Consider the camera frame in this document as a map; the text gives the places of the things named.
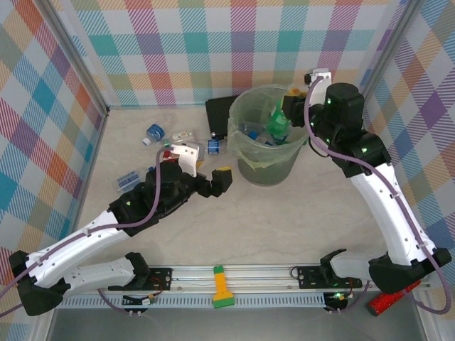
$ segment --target yellow object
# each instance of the yellow object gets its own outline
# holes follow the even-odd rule
[[[287,96],[305,96],[306,97],[306,91],[300,91],[299,88],[293,87],[289,90],[289,93]]]
[[[226,286],[225,270],[223,266],[213,268],[215,274],[216,294],[213,296],[213,307],[221,308],[234,305],[234,295],[228,291]]]

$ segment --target checkered fabric wall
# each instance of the checkered fabric wall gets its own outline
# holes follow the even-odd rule
[[[136,106],[200,104],[258,85],[301,84],[313,67],[359,84],[407,0],[53,3],[107,102]]]
[[[72,227],[101,122],[33,2],[0,0],[0,288],[10,254]],[[0,312],[18,302],[11,290]],[[22,340],[27,322],[23,310],[0,319],[0,340]]]
[[[455,258],[454,18],[455,0],[426,2],[368,102],[365,121],[386,143],[428,235]],[[455,262],[443,269],[455,284]]]

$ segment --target wire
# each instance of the wire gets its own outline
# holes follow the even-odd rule
[[[18,310],[19,308],[22,308],[23,307],[23,304],[18,304],[16,305],[15,307],[12,307],[11,309],[8,309],[7,311],[3,312],[3,313],[0,313],[0,318],[4,318],[5,316],[7,316],[8,314],[11,314],[12,312],[14,312],[15,310]]]
[[[353,285],[353,279],[351,277],[349,277],[349,283],[350,283],[350,291],[349,291],[349,295],[352,295],[354,297],[354,285]]]
[[[294,271],[294,269],[297,269],[297,267],[298,267],[298,266],[293,266],[293,267],[291,268],[291,270],[289,271],[289,275],[290,275],[293,279],[296,279],[296,280],[298,281],[299,278],[298,278],[298,277],[295,277],[295,276],[293,275],[293,273],[292,273],[292,272]]]
[[[107,297],[106,297],[106,296],[104,295],[104,293],[101,291],[101,289],[98,289],[98,293],[99,293],[99,295],[101,296],[101,299],[102,299],[109,307],[111,307],[111,308],[114,309],[115,311],[118,311],[119,313],[129,315],[129,312],[126,311],[125,309],[116,307],[115,305],[113,305],[112,303],[110,303],[110,301],[107,299]]]
[[[163,153],[163,151],[172,151],[172,148],[162,148],[162,149],[158,150],[158,152],[156,153],[156,157],[155,157],[155,160],[156,160],[156,168],[155,168],[156,169],[155,198],[154,198],[154,204],[152,205],[148,215],[143,220],[140,220],[138,222],[132,222],[132,223],[129,223],[129,224],[107,224],[107,225],[93,227],[93,228],[87,230],[88,234],[92,234],[94,232],[98,232],[98,231],[101,231],[101,230],[104,230],[104,229],[112,229],[112,228],[115,228],[115,229],[129,229],[129,228],[133,228],[133,227],[138,227],[138,226],[141,226],[144,223],[148,222],[153,217],[153,215],[155,214],[156,208],[158,207],[159,195],[160,195],[160,192],[161,192],[161,171],[160,171],[159,157],[160,157],[161,153]],[[10,283],[8,283],[5,286],[5,288],[0,292],[0,299],[2,299],[6,295],[6,293],[13,286],[15,286],[23,277],[28,275],[39,264],[42,264],[44,261],[49,259],[49,257],[52,256],[54,253],[56,253],[57,251],[61,250],[63,247],[66,247],[67,245],[73,243],[74,241],[76,241],[76,240],[78,240],[80,238],[86,237],[86,236],[87,235],[84,232],[82,232],[80,234],[76,234],[75,236],[65,240],[61,244],[59,244],[56,247],[54,247],[49,252],[45,253],[41,258],[39,258],[37,261],[35,261],[35,263],[31,264],[26,270],[22,271],[14,280],[12,280]],[[0,316],[1,317],[6,316],[9,313],[12,313],[14,310],[10,309],[8,311],[5,311],[4,313],[0,313]]]
[[[323,79],[322,76],[318,76],[316,78],[316,80],[310,86],[310,89],[309,89],[308,94],[307,94],[307,98],[311,98],[311,94],[312,94],[315,86],[320,81],[322,81],[322,79]],[[305,101],[305,103],[304,103],[304,121],[305,121],[306,130],[308,131],[309,137],[314,140],[314,143],[318,146],[319,149],[321,149],[322,151],[326,152],[328,155],[333,156],[335,158],[340,158],[341,160],[357,163],[358,165],[360,165],[360,166],[362,166],[364,168],[367,168],[374,175],[376,175],[379,179],[381,179],[382,183],[384,183],[384,185],[390,191],[392,196],[396,199],[397,204],[398,204],[398,206],[400,206],[400,209],[401,209],[403,215],[405,216],[406,221],[407,221],[409,227],[411,228],[415,239],[417,240],[419,245],[421,245],[421,250],[424,252],[425,256],[428,258],[429,262],[431,263],[431,265],[433,266],[434,270],[438,274],[439,279],[442,282],[442,287],[444,288],[444,294],[446,296],[446,305],[441,310],[436,310],[436,309],[427,307],[422,302],[417,301],[414,297],[411,296],[411,294],[407,295],[407,297],[409,297],[420,308],[422,308],[422,309],[424,309],[424,310],[426,310],[426,311],[428,311],[430,313],[438,314],[438,315],[443,315],[445,313],[448,313],[450,311],[451,301],[452,301],[449,282],[447,281],[446,276],[444,275],[444,272],[439,267],[438,263],[436,262],[436,260],[432,256],[432,254],[430,254],[430,252],[428,251],[428,248],[425,245],[422,237],[420,236],[419,230],[417,229],[417,226],[415,225],[414,220],[411,218],[411,214],[408,212],[408,210],[406,208],[405,202],[398,195],[398,192],[396,191],[396,189],[393,187],[393,185],[387,180],[387,178],[380,171],[378,171],[376,168],[374,168],[369,163],[366,163],[365,161],[360,160],[359,158],[354,158],[352,156],[348,156],[348,155],[344,155],[344,154],[341,154],[341,153],[337,153],[335,151],[331,151],[328,148],[326,148],[323,143],[318,141],[318,139],[316,138],[316,135],[310,129],[309,101]]]
[[[319,153],[314,147],[313,147],[313,144],[311,143],[311,138],[308,137],[308,145],[310,146],[311,150],[313,152],[315,152],[316,154],[318,154],[320,157],[322,158],[328,158],[328,154],[327,155],[322,155],[321,153]]]
[[[327,305],[327,308],[332,310],[333,312],[337,312],[338,314],[341,314],[341,311],[343,311],[343,313],[346,313],[347,311],[354,309],[359,304],[359,302],[362,300],[363,295],[365,295],[365,293],[367,292],[369,287],[370,287],[370,281],[367,281],[367,283],[365,283],[365,288],[363,289],[363,291],[360,294],[360,296],[357,299],[357,301],[354,302],[353,304],[351,304],[350,306],[344,308],[343,310],[333,309],[332,307],[330,307],[328,305]]]

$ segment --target red object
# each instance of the red object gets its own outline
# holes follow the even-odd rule
[[[406,292],[410,292],[412,289],[414,289],[416,286],[420,284],[420,281],[415,282],[414,284],[408,286],[405,290]],[[396,302],[398,302],[402,297],[404,296],[404,293],[402,291],[398,291],[397,293],[394,293],[393,295],[389,295],[387,293],[380,293],[376,298],[372,299],[368,304],[367,304],[367,309],[373,316],[379,316],[382,313],[384,313],[388,308],[390,308],[392,305],[394,305]]]

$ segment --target metal frame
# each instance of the metal frame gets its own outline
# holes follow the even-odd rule
[[[403,11],[403,15],[398,22],[395,30],[392,32],[392,35],[388,42],[386,42],[384,50],[382,50],[382,54],[378,60],[378,63],[374,67],[373,71],[371,72],[371,76],[365,84],[365,88],[363,90],[363,96],[365,98],[365,103],[373,95],[373,92],[379,85],[382,76],[387,69],[387,66],[395,57],[395,54],[400,48],[401,43],[405,39],[406,33],[408,32],[410,26],[414,22],[415,17],[420,12],[420,9],[425,4],[425,0],[409,0],[406,8]]]
[[[35,0],[34,3],[45,19],[45,22],[52,30],[52,33],[56,37],[60,47],[65,53],[66,58],[75,69],[77,75],[84,84],[85,89],[87,89],[95,105],[97,105],[98,109],[103,112],[105,116],[107,116],[109,107],[107,106],[107,103],[102,96],[95,80],[90,74],[90,71],[85,66],[84,60],[79,54],[76,45],[62,24],[62,21],[60,20],[60,17],[55,8],[49,0]]]

